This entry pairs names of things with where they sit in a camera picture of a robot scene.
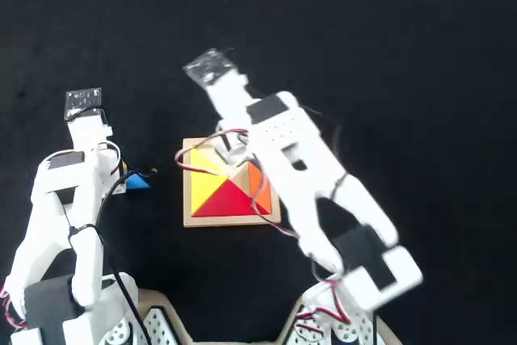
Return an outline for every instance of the black fabric surface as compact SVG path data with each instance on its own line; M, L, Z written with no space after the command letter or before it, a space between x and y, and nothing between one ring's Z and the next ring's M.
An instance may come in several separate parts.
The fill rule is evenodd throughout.
M308 261L266 226L184 229L172 162L184 137L217 120L182 66L234 48L255 88L290 90L343 124L345 166L425 277L380 309L401 340L504 343L517 270L516 4L0 0L0 278L27 226L37 164L71 145L65 91L101 86L125 158L162 173L152 191L113 198L101 222L119 267L164 292L195 340L275 339L314 283ZM331 237L351 224L320 209ZM73 269L70 256L56 274ZM3 342L8 332L2 323Z

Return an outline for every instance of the robotic arm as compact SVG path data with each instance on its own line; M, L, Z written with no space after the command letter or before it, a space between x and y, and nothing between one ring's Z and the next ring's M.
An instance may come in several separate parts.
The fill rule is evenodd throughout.
M27 330L11 336L13 345L96 345L122 318L131 318L113 276L103 277L97 233L84 229L69 237L71 228L97 223L103 197L120 177L120 149L107 140L112 131L100 99L100 89L66 94L65 120L74 148L49 155L38 166L27 233L5 283L16 313L27 322ZM41 282L56 256L70 247L77 255L74 275ZM121 278L136 301L134 280Z
M422 281L409 252L397 246L391 220L330 152L293 95L280 92L253 99L245 89L247 77L215 49L196 58L185 71L212 100L222 118L218 129L248 131L246 147L237 135L229 135L215 144L218 153L229 164L252 155L260 161L288 210L304 255L340 275L336 289L343 305L372 312ZM352 213L359 228L331 243L319 225L316 199L320 197ZM335 309L327 286L311 288L304 295L305 304Z

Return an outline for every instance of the perforated metal bracket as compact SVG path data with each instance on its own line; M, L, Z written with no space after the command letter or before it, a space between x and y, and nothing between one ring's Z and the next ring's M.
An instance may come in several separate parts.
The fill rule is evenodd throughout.
M129 316L129 321L122 319L99 345L148 345L134 318ZM181 345L163 308L151 308L144 325L151 338L150 345Z
M302 314L308 312L303 305L298 310ZM316 322L311 318L294 318L282 345L385 345L374 333L375 327L367 314L355 312L350 319L351 322L346 324L335 319Z
M151 308L145 317L144 324L151 338L151 345L181 345L163 309ZM145 343L143 335L140 340L139 343Z

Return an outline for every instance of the red triangle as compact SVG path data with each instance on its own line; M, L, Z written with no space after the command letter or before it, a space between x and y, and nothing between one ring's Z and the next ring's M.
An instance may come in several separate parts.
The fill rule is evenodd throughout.
M269 214L257 204L261 214ZM251 198L235 183L225 181L201 207L192 214L193 217L251 216L255 212L251 208Z

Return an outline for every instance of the yellow triangle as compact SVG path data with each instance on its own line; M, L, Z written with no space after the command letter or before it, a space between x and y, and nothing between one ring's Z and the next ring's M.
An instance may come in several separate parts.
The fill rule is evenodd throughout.
M191 150L190 157L190 164L192 166L217 172L221 171L215 163L206 158L197 149ZM211 175L191 171L191 214L194 214L227 178L225 175Z

